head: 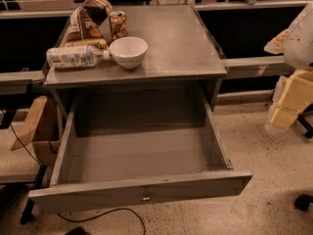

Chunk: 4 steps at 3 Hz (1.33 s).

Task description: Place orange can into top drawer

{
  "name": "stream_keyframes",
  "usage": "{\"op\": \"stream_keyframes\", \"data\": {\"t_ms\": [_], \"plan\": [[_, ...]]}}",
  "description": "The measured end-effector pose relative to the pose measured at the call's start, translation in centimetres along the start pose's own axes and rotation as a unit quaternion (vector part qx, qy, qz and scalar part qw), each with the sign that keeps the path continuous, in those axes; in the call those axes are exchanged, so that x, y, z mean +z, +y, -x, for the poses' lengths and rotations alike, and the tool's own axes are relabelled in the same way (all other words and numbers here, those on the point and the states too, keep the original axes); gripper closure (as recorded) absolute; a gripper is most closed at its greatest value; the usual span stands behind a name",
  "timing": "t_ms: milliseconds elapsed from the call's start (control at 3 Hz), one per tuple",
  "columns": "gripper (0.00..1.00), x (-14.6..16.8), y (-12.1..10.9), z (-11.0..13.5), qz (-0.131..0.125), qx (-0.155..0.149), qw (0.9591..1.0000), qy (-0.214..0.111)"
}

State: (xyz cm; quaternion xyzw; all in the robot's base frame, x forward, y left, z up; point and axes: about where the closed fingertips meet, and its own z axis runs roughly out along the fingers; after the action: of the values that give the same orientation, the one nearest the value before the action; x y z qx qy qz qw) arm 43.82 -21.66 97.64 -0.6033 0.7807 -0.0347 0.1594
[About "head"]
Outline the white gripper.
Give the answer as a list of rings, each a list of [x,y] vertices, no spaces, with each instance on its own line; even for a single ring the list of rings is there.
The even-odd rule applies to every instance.
[[[264,51],[278,55],[284,52],[288,30],[285,29],[270,40]],[[289,130],[302,113],[313,103],[313,72],[296,70],[290,77],[281,76],[276,84],[273,104],[269,109],[265,130],[269,134],[281,134]]]

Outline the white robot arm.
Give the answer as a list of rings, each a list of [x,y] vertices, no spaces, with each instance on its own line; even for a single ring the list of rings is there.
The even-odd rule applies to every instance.
[[[283,54],[295,69],[276,85],[265,129],[271,134],[288,130],[313,103],[313,2],[309,2],[290,26],[270,40],[264,51]]]

